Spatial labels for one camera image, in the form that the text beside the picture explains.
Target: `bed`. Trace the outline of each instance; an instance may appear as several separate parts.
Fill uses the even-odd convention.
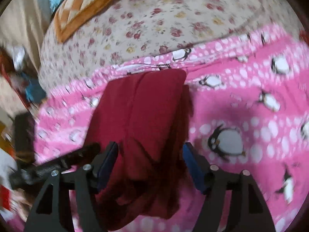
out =
[[[295,38],[303,29],[286,0],[115,0],[64,44],[54,22],[41,49],[40,83],[90,76],[108,65],[158,55],[276,22]]]

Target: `penguin print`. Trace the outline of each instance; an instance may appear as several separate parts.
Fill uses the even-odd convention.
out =
[[[85,79],[85,84],[87,85],[88,88],[92,89],[95,87],[95,84],[92,82],[90,78]]]
[[[240,62],[240,63],[246,63],[246,62],[248,62],[248,57],[247,56],[245,56],[245,55],[242,55],[242,56],[238,56],[237,57],[237,60]]]
[[[99,101],[100,101],[100,100],[99,100],[97,97],[93,97],[93,98],[90,100],[90,107],[91,107],[91,108],[97,107]]]
[[[75,130],[71,132],[71,134],[69,135],[69,139],[73,142],[78,142],[78,140],[80,140],[80,133],[80,130]]]
[[[270,35],[269,35],[269,33],[268,32],[263,32],[262,34],[261,34],[261,39],[262,39],[262,44],[263,44],[263,46],[266,44],[266,43],[268,43],[269,42],[269,40],[270,40]]]
[[[172,52],[173,61],[175,62],[176,60],[180,60],[180,59],[183,59],[183,58],[184,58],[184,60],[186,60],[188,58],[189,54],[191,53],[191,51],[192,51],[192,49],[190,49],[190,48],[173,51]]]
[[[275,99],[275,97],[265,91],[262,91],[259,95],[258,102],[263,103],[266,108],[270,109],[273,112],[279,111],[281,107],[280,103]]]
[[[306,121],[302,124],[302,127],[300,128],[300,133],[303,139],[309,138],[309,121]]]
[[[218,87],[220,85],[224,85],[224,83],[222,83],[219,75],[206,76],[204,79],[199,81],[199,84],[200,85],[206,85],[206,86],[209,86],[211,88],[215,88],[215,87]]]
[[[280,189],[278,189],[275,193],[283,194],[285,201],[290,204],[293,201],[293,193],[294,193],[294,180],[291,174],[288,171],[288,167],[285,164],[285,172],[283,176],[283,184]]]
[[[290,72],[290,66],[284,56],[278,56],[272,59],[271,70],[275,74],[286,75]]]
[[[39,130],[38,131],[38,136],[41,138],[41,139],[46,139],[47,138],[47,132],[45,132],[44,130]]]
[[[245,42],[245,41],[248,41],[248,40],[251,42],[251,36],[250,36],[249,33],[248,34],[243,34],[243,35],[239,36],[239,40],[241,42]]]
[[[227,156],[245,156],[244,144],[240,133],[232,128],[217,127],[208,139],[209,148],[224,160]]]

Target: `red cloth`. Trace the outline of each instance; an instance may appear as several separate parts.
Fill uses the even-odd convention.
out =
[[[186,73],[168,69],[108,83],[94,111],[85,144],[119,144],[108,186],[96,199],[108,230],[138,215],[169,219],[179,209],[180,159],[188,135]]]

